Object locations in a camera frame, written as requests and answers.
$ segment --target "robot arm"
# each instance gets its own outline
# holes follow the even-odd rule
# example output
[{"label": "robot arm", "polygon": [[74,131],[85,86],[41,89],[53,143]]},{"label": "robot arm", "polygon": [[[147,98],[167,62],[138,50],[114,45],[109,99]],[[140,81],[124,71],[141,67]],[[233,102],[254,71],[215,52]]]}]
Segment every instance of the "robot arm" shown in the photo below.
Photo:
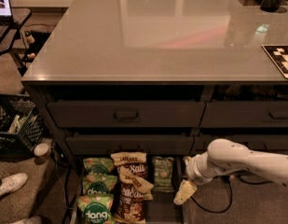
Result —
[{"label": "robot arm", "polygon": [[176,204],[184,203],[194,193],[195,184],[203,185],[215,176],[239,170],[288,186],[288,155],[253,151],[226,139],[216,139],[209,144],[207,152],[193,158],[185,157],[184,160],[185,173],[189,180],[181,184],[174,200]]}]

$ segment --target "sneaker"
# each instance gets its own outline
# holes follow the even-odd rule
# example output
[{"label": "sneaker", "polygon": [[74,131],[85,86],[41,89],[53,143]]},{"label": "sneaker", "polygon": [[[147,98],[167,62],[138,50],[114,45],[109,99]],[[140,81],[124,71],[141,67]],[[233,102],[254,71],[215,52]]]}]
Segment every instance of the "sneaker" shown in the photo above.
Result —
[{"label": "sneaker", "polygon": [[10,224],[42,224],[42,219],[40,216],[34,216],[31,218],[25,218],[24,220],[19,220]]},{"label": "sneaker", "polygon": [[0,186],[0,197],[20,189],[27,180],[28,175],[25,173],[19,173],[4,178],[2,180],[2,185]]}]

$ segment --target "floor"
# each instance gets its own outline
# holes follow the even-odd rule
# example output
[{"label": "floor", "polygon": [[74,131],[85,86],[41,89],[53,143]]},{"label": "floor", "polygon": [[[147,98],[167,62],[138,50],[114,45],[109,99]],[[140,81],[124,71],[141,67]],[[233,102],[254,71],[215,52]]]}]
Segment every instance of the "floor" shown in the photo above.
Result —
[{"label": "floor", "polygon": [[[60,13],[34,13],[23,30],[51,31],[61,16]],[[15,46],[23,48],[22,41],[18,40]],[[21,76],[15,64],[9,55],[3,55],[0,57],[0,93],[17,94],[21,88]],[[47,137],[44,142],[53,146],[51,137]],[[55,149],[52,149],[52,155],[47,161],[36,157],[0,157],[2,178],[19,172],[25,172],[29,176],[22,189],[0,200],[0,224],[12,223],[33,215],[42,216],[47,224],[70,223],[68,216],[72,207],[68,205],[75,197],[80,177],[67,166],[66,160],[61,161]],[[256,183],[263,181],[254,175],[246,175],[244,180]],[[189,200],[187,223],[288,224],[288,188],[272,183],[246,184],[237,176],[230,178],[230,184],[232,204],[227,211],[221,213],[209,211],[220,212],[230,202],[230,189],[224,180],[215,178],[211,183],[199,187],[194,198],[209,210],[202,210]]]}]

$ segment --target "countertop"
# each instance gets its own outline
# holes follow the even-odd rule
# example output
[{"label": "countertop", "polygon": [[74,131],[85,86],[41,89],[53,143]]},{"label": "countertop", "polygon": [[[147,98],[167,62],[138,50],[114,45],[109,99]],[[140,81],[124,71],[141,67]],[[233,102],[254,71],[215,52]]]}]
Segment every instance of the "countertop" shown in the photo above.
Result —
[{"label": "countertop", "polygon": [[284,82],[286,12],[238,0],[74,0],[21,81]]}]

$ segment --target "white shoe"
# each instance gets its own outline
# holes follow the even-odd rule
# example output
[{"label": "white shoe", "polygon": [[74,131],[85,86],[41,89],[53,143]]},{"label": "white shoe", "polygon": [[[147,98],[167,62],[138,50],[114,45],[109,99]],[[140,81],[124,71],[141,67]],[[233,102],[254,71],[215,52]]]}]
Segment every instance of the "white shoe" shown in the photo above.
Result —
[{"label": "white shoe", "polygon": [[34,216],[31,218],[25,218],[24,220],[19,220],[10,224],[42,224],[42,219],[40,216]]},{"label": "white shoe", "polygon": [[27,180],[28,175],[25,173],[19,173],[4,178],[2,180],[2,185],[0,186],[0,197],[20,189]]}]

